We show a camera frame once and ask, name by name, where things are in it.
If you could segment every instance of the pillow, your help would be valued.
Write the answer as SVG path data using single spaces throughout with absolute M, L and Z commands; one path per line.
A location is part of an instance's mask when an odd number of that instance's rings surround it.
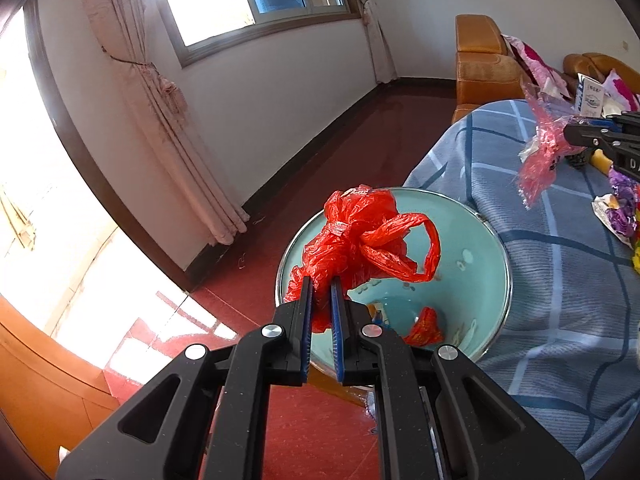
M 612 99 L 626 112 L 640 111 L 640 102 L 615 70 L 611 70 L 602 86 Z
M 504 34 L 502 36 L 504 41 L 512 47 L 514 54 L 517 54 L 525 64 L 524 68 L 528 69 L 528 72 L 533 76 L 537 85 L 544 89 L 545 93 L 554 95 L 558 98 L 561 95 L 569 99 L 571 98 L 571 95 L 566 89 L 566 82 L 564 79 L 562 79 L 554 69 L 546 64 L 535 50 L 518 38 L 506 36 Z

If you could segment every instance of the black baseboard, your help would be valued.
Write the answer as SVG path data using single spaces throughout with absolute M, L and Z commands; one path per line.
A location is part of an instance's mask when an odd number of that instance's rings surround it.
M 249 197 L 242 208 L 250 215 L 257 215 L 261 209 L 287 184 L 302 167 L 313 158 L 320 149 L 331 140 L 362 108 L 377 95 L 388 88 L 431 89 L 439 96 L 455 97 L 456 81 L 453 79 L 437 79 L 427 77 L 401 77 L 389 84 L 379 84 L 363 97 L 358 99 L 347 110 L 340 114 L 324 130 L 311 139 L 299 152 L 289 159 L 276 173 L 254 194 Z M 193 283 L 200 284 L 209 275 L 211 269 L 226 253 L 229 246 L 207 244 L 198 256 L 187 267 L 186 273 Z

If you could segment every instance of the white wall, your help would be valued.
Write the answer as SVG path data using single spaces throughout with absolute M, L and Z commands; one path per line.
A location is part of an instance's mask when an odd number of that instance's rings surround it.
M 360 20 L 273 34 L 181 69 L 150 11 L 151 57 L 182 89 L 214 173 L 240 203 L 376 85 Z
M 457 14 L 491 16 L 559 69 L 566 54 L 602 52 L 640 70 L 640 40 L 614 0 L 375 1 L 401 76 L 455 78 Z
M 122 201 L 183 269 L 210 242 L 127 113 L 80 0 L 39 0 L 47 56 L 87 148 Z M 151 59 L 178 83 L 212 172 L 247 200 L 375 86 L 359 20 L 274 34 L 181 69 L 157 9 Z

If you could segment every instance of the silver rivet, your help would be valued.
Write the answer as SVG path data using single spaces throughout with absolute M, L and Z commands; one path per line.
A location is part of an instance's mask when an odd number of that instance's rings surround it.
M 197 361 L 204 357 L 207 353 L 207 347 L 204 345 L 191 345 L 187 346 L 187 349 L 184 351 L 184 354 L 187 358 Z
M 458 357 L 458 350 L 455 346 L 443 345 L 438 348 L 438 355 L 445 361 L 453 361 L 453 359 Z
M 278 337 L 280 334 L 282 334 L 280 325 L 270 324 L 262 327 L 262 335 L 265 337 Z
M 362 327 L 362 335 L 366 337 L 379 337 L 382 335 L 382 327 L 379 325 L 365 325 Z

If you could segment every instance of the plastic bag handle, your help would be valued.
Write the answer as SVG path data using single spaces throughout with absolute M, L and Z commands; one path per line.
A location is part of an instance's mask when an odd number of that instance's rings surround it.
M 402 258 L 381 247 L 403 238 L 411 227 L 424 224 L 431 246 L 424 259 L 424 273 L 416 272 L 417 265 L 408 258 Z M 360 253 L 367 261 L 393 278 L 404 282 L 428 282 L 433 279 L 440 262 L 440 237 L 431 219 L 422 213 L 403 213 L 384 222 L 375 231 L 367 231 L 360 236 Z

